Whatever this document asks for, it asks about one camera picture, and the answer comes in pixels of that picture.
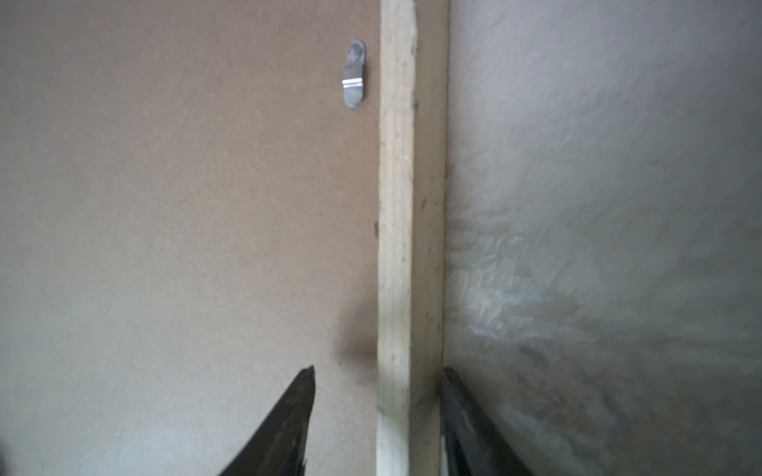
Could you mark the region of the light wooden picture frame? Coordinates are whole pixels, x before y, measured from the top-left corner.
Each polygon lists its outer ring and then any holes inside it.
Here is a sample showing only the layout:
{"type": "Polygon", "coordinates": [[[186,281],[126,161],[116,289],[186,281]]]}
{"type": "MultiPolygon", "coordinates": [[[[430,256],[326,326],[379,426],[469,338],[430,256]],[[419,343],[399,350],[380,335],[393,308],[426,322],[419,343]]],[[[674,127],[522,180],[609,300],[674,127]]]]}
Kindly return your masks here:
{"type": "Polygon", "coordinates": [[[381,5],[376,471],[441,471],[450,5],[381,5]]]}

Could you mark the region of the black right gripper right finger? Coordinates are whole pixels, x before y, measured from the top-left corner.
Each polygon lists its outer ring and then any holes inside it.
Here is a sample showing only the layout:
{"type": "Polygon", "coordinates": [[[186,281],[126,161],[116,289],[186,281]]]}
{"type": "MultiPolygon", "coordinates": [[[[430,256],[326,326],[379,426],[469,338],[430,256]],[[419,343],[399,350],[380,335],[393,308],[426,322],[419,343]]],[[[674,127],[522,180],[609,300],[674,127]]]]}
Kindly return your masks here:
{"type": "Polygon", "coordinates": [[[533,475],[452,367],[443,371],[440,410],[448,475],[533,475]]]}

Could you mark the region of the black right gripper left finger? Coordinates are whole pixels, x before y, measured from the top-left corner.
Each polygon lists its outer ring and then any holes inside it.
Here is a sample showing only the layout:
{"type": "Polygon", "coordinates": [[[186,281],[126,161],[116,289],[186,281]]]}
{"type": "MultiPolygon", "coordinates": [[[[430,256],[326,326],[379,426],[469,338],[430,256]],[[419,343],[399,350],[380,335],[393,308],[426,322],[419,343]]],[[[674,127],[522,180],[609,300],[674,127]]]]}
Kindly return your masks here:
{"type": "Polygon", "coordinates": [[[316,396],[313,366],[302,369],[221,476],[303,476],[316,396]]]}

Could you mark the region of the brown frame backing board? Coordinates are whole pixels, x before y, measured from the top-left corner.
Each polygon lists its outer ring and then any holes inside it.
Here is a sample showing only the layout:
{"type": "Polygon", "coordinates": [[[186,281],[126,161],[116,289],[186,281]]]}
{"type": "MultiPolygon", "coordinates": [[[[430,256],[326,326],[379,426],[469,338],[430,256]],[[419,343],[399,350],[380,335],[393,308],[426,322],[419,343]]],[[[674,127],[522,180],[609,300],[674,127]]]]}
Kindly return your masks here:
{"type": "Polygon", "coordinates": [[[379,5],[1,5],[1,470],[375,471],[379,5]]]}

